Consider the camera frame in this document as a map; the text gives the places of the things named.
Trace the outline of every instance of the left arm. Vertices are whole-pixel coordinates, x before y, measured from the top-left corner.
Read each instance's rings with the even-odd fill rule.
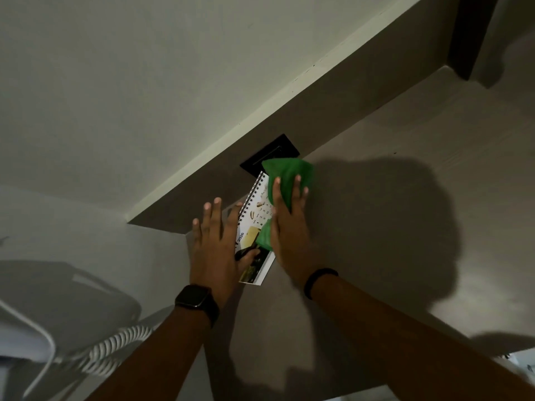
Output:
[[[219,308],[236,288],[244,269],[258,254],[250,251],[238,263],[234,242],[241,203],[228,217],[221,233],[221,199],[204,204],[202,225],[193,220],[195,243],[190,283],[208,287]],[[174,401],[199,349],[210,332],[201,310],[176,307],[159,328],[115,371],[87,401],[119,399]]]

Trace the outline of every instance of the forearm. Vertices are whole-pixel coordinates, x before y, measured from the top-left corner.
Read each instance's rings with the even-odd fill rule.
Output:
[[[339,277],[322,276],[311,295],[402,401],[535,397],[513,373]]]
[[[176,307],[88,401],[174,401],[209,331],[204,312]]]

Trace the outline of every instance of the black bracelet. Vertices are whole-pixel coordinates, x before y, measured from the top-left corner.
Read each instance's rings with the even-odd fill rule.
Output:
[[[318,269],[314,273],[312,273],[310,277],[308,278],[307,282],[304,284],[304,289],[303,289],[304,295],[308,299],[312,299],[312,297],[310,296],[310,292],[312,291],[312,286],[314,285],[316,280],[318,280],[318,278],[320,278],[324,274],[332,274],[332,275],[338,276],[338,272],[336,270],[329,269],[328,267],[325,269]]]

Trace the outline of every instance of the hand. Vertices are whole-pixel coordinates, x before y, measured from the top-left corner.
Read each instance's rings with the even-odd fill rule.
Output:
[[[273,204],[271,218],[271,247],[288,275],[303,288],[310,275],[320,268],[312,249],[304,207],[307,203],[308,188],[301,195],[301,176],[294,180],[291,192],[291,213],[280,193],[280,178],[273,183]]]
[[[191,257],[190,284],[209,287],[219,309],[222,309],[237,286],[244,272],[260,250],[247,253],[239,262],[234,260],[239,202],[228,216],[227,225],[221,234],[221,199],[204,204],[202,225],[193,220],[193,255]]]

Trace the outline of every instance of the calendar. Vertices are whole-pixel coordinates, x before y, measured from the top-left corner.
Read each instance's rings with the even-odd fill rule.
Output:
[[[268,200],[269,176],[264,172],[258,175],[255,184],[247,195],[238,217],[235,252],[256,246],[260,229],[271,219],[273,206]],[[260,285],[264,281],[275,254],[264,248],[240,278],[242,283]]]

